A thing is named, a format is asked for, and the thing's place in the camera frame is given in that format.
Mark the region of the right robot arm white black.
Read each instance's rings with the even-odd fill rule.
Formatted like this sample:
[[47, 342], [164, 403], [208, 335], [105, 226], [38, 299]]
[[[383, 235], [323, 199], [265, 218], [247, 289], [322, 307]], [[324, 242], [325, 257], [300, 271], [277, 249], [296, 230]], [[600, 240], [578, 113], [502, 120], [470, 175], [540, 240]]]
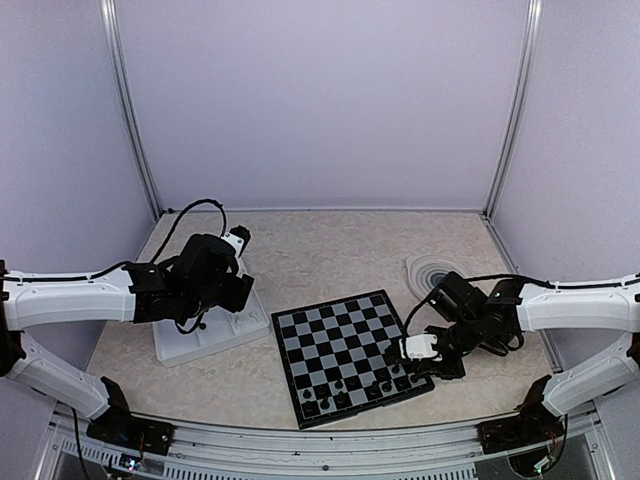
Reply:
[[516, 274], [492, 276], [490, 294], [475, 279], [447, 273], [423, 299], [450, 327], [402, 334], [388, 348], [394, 362], [417, 377], [464, 375], [463, 359], [477, 348], [506, 356], [523, 346], [527, 332], [604, 329], [620, 332], [609, 347], [567, 371], [546, 375], [529, 388], [514, 416], [479, 424], [484, 453], [522, 448], [567, 433], [562, 417], [596, 397], [639, 378], [639, 277], [549, 282]]

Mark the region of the grey spiral collapsible bowl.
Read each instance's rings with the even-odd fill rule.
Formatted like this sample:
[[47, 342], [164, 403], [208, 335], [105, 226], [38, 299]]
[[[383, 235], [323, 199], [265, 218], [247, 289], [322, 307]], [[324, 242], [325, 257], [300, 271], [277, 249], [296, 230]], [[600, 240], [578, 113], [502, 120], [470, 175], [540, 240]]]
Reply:
[[466, 264], [442, 254], [409, 256], [405, 267], [409, 289], [418, 299], [424, 298], [451, 271], [463, 278], [474, 276]]

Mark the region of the right aluminium corner post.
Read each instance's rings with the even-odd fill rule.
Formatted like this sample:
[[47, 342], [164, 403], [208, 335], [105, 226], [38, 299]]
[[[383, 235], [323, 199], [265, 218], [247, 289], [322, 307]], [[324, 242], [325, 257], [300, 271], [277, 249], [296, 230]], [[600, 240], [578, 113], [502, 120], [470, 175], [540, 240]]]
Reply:
[[525, 109], [529, 80], [534, 65], [542, 11], [542, 0], [530, 0], [528, 2], [524, 37], [506, 130], [499, 152], [496, 171], [491, 182], [488, 198], [483, 210], [484, 218], [488, 223], [491, 223], [495, 217], [499, 201], [506, 184], [508, 170], [511, 164], [521, 119]]

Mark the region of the pile of white chess pieces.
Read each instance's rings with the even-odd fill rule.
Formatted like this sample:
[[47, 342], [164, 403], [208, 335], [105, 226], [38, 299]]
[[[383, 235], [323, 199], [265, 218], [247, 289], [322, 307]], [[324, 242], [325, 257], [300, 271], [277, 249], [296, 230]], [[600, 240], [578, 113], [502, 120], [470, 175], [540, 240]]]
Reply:
[[246, 334], [268, 326], [261, 307], [246, 307], [242, 312], [230, 316], [231, 327], [236, 335]]

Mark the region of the black white chessboard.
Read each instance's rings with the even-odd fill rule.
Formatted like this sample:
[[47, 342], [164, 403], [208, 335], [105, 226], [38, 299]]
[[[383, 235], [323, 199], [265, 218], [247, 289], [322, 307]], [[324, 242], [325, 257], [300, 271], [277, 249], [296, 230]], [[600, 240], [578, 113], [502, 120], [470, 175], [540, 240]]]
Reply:
[[[388, 294], [377, 290], [315, 305], [275, 312], [271, 315], [279, 347], [282, 367], [298, 428], [319, 427], [356, 416], [364, 411], [396, 404], [434, 390], [431, 377], [420, 378], [412, 385], [410, 377], [415, 369], [398, 364], [399, 374], [393, 374], [395, 363], [387, 360], [385, 350], [394, 339], [401, 337], [402, 322]], [[386, 369], [388, 377], [379, 380], [376, 371]], [[405, 377], [409, 387], [396, 388], [395, 380]], [[350, 388], [347, 381], [357, 378], [357, 388]], [[336, 389], [337, 380], [344, 383]], [[381, 396], [372, 398], [367, 388], [376, 381]], [[389, 392], [381, 390], [383, 382], [390, 381]], [[328, 394], [318, 397], [316, 388], [327, 387]], [[309, 390], [312, 397], [305, 400], [302, 393]], [[335, 403], [335, 397], [345, 392], [348, 400], [343, 405]], [[328, 398], [330, 407], [320, 408], [320, 402]], [[316, 403], [313, 416], [306, 416], [302, 404]]]

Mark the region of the aluminium corner post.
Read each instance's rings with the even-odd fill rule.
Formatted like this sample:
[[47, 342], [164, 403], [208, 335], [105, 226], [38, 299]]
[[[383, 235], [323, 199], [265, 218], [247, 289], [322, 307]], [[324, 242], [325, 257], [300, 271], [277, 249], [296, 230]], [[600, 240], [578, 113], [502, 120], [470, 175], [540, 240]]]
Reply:
[[113, 0], [101, 0], [100, 12], [115, 77], [117, 98], [133, 154], [134, 165], [141, 181], [144, 197], [151, 216], [154, 221], [158, 221], [162, 215], [162, 206], [151, 167], [144, 149], [133, 97], [129, 86], [124, 48], [119, 30], [116, 2]]
[[488, 223], [491, 223], [495, 217], [499, 201], [506, 184], [508, 170], [511, 164], [521, 119], [525, 109], [529, 80], [534, 65], [542, 11], [542, 0], [530, 0], [528, 2], [524, 37], [506, 130], [499, 152], [496, 171], [491, 182], [488, 198], [483, 210], [484, 218]]

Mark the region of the aluminium front frame rail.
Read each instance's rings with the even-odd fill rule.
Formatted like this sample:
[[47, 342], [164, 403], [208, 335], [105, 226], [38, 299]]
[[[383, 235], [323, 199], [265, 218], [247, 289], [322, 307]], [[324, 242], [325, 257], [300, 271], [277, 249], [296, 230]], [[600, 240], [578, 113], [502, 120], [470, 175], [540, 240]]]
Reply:
[[57, 406], [35, 479], [615, 479], [592, 407], [557, 438], [487, 453], [476, 421], [383, 430], [271, 430], [173, 420], [165, 455], [86, 436], [86, 421]]

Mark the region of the left aluminium corner post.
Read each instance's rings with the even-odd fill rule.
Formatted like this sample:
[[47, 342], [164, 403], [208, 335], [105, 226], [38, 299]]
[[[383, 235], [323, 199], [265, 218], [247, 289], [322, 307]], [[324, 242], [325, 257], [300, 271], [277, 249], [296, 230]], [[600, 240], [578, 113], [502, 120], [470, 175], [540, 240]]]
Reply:
[[133, 97], [129, 86], [124, 48], [119, 30], [116, 2], [113, 0], [101, 0], [100, 12], [115, 77], [117, 98], [133, 154], [134, 165], [141, 181], [144, 197], [151, 216], [154, 221], [158, 221], [162, 215], [162, 206], [151, 167], [144, 149]]

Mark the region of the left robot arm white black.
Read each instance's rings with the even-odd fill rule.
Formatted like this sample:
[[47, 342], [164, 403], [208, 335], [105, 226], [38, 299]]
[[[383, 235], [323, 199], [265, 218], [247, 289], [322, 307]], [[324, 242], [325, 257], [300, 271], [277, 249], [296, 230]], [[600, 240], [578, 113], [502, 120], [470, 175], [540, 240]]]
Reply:
[[242, 225], [223, 227], [217, 235], [192, 235], [179, 254], [165, 260], [154, 256], [146, 263], [122, 261], [94, 273], [46, 276], [2, 270], [2, 376], [85, 417], [92, 439], [167, 454], [172, 424], [133, 415], [115, 381], [84, 373], [46, 350], [26, 330], [84, 321], [169, 320], [180, 333], [191, 334], [215, 307], [229, 313], [244, 309], [254, 279], [241, 273], [239, 260], [250, 238]]

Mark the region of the white plastic tray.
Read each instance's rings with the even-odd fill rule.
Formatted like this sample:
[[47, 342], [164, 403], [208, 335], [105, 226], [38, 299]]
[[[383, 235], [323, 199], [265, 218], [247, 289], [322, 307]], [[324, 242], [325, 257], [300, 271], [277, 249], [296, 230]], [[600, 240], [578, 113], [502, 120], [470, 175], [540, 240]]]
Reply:
[[171, 320], [154, 323], [152, 330], [157, 360], [165, 368], [176, 367], [267, 336], [271, 330], [271, 321], [255, 289], [252, 289], [246, 307], [261, 307], [268, 326], [236, 335], [230, 321], [230, 316], [235, 313], [229, 313], [220, 307], [211, 309], [203, 317], [202, 322], [207, 324], [206, 330], [198, 329], [189, 335], [181, 334]]

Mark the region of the black king piece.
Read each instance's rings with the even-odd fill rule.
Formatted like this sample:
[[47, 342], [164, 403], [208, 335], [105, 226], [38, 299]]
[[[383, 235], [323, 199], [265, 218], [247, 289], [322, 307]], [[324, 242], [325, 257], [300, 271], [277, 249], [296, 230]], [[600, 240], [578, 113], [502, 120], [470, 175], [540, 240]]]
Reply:
[[376, 381], [372, 382], [369, 385], [369, 387], [367, 388], [367, 392], [372, 398], [378, 398], [381, 396], [381, 392]]

